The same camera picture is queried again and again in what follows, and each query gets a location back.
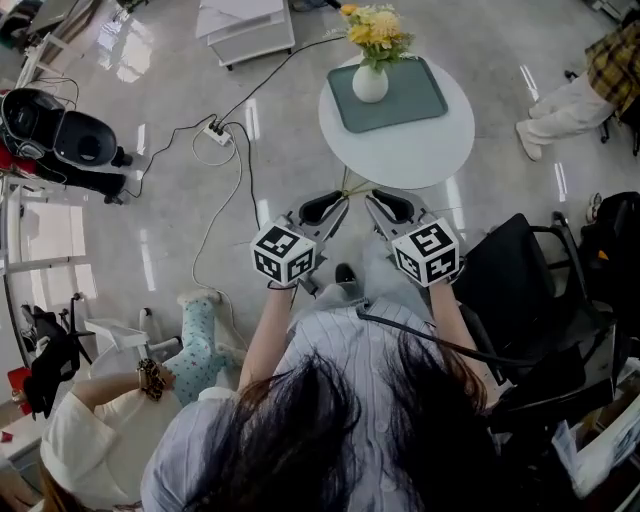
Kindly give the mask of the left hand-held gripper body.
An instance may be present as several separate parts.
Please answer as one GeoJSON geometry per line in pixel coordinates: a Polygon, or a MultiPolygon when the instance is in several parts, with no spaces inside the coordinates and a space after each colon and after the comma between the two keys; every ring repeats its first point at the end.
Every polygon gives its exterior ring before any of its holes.
{"type": "Polygon", "coordinates": [[[319,290],[312,274],[325,260],[324,248],[325,241],[307,236],[293,211],[266,223],[250,244],[253,268],[270,285],[276,289],[301,286],[309,295],[319,290]]]}

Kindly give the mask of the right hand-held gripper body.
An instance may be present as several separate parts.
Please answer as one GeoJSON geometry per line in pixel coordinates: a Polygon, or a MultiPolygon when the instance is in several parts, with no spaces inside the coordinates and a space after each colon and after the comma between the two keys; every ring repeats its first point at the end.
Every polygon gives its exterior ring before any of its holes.
{"type": "Polygon", "coordinates": [[[420,224],[391,246],[398,269],[422,287],[454,279],[461,270],[459,240],[444,218],[420,224]]]}

